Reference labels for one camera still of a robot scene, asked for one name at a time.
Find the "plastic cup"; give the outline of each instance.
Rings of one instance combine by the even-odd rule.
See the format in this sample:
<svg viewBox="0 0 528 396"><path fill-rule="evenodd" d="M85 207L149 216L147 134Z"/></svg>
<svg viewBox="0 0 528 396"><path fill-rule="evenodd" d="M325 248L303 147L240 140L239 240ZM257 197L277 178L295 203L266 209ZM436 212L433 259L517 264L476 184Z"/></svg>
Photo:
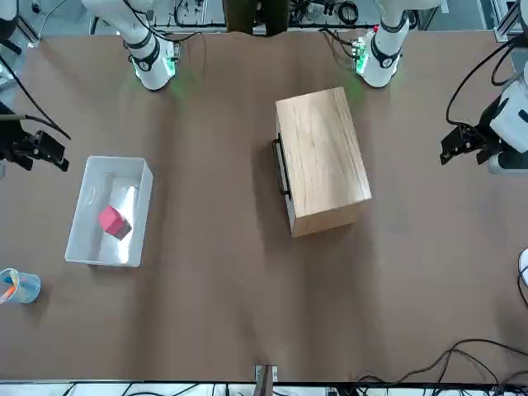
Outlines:
<svg viewBox="0 0 528 396"><path fill-rule="evenodd" d="M40 278L37 275L6 268L0 272L0 304L29 304L35 301L40 292Z"/></svg>

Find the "red block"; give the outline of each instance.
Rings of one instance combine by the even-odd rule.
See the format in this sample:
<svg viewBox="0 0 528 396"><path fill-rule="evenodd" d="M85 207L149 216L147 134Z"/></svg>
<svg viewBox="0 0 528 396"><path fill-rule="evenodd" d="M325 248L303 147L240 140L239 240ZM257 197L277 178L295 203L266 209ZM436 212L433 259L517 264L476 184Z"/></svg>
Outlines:
<svg viewBox="0 0 528 396"><path fill-rule="evenodd" d="M99 214L99 224L106 233L119 240L123 239L132 229L129 222L110 205Z"/></svg>

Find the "black handle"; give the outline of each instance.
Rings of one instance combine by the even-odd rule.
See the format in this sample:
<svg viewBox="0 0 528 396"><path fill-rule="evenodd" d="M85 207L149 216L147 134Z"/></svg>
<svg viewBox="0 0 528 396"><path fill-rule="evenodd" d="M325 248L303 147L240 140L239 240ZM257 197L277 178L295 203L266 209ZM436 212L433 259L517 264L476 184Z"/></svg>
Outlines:
<svg viewBox="0 0 528 396"><path fill-rule="evenodd" d="M280 157L277 149L277 145L279 146L280 150ZM276 158L275 163L277 166L277 176L279 181L279 191L283 196L288 196L291 199L291 190L290 190L290 179L288 178L288 170L286 169L286 159L284 156L284 147L282 146L282 139L281 134L279 134L279 137L273 142L271 142L271 146L273 148L273 158ZM284 169L284 177L286 180L286 188L284 188L284 184L282 182L282 172L281 172L281 161L282 161L282 168Z"/></svg>

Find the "white plastic bin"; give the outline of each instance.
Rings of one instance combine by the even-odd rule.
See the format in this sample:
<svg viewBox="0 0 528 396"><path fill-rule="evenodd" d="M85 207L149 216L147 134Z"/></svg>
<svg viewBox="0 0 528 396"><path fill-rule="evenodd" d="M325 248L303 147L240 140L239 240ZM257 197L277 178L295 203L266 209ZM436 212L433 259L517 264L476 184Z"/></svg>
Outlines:
<svg viewBox="0 0 528 396"><path fill-rule="evenodd" d="M88 158L64 255L66 261L139 266L152 183L152 172L142 158ZM116 208L132 226L121 241L99 225L98 216L107 205Z"/></svg>

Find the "brown tablecloth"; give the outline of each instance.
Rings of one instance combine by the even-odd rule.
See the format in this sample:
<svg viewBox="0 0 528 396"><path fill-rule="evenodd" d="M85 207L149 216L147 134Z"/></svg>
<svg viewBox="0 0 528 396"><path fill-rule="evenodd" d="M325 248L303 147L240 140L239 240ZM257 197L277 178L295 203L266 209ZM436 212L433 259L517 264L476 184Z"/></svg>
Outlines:
<svg viewBox="0 0 528 396"><path fill-rule="evenodd" d="M71 167L9 166L0 181L2 264L44 285L37 304L0 307L0 376L234 381L269 363L281 381L366 370L391 381L463 337L528 349L516 289L528 179L492 176L473 155L438 159L452 92L495 46L491 32L413 33L390 86L373 90L320 33L197 36L161 92L141 87L119 37L30 50L23 81L73 136ZM490 70L453 116L475 121L499 93ZM271 156L275 101L337 86L373 199L354 226L292 239ZM34 114L28 103L16 109ZM153 170L137 269L64 261L89 155ZM501 377L526 368L492 346L465 350ZM460 357L445 377L486 380Z"/></svg>

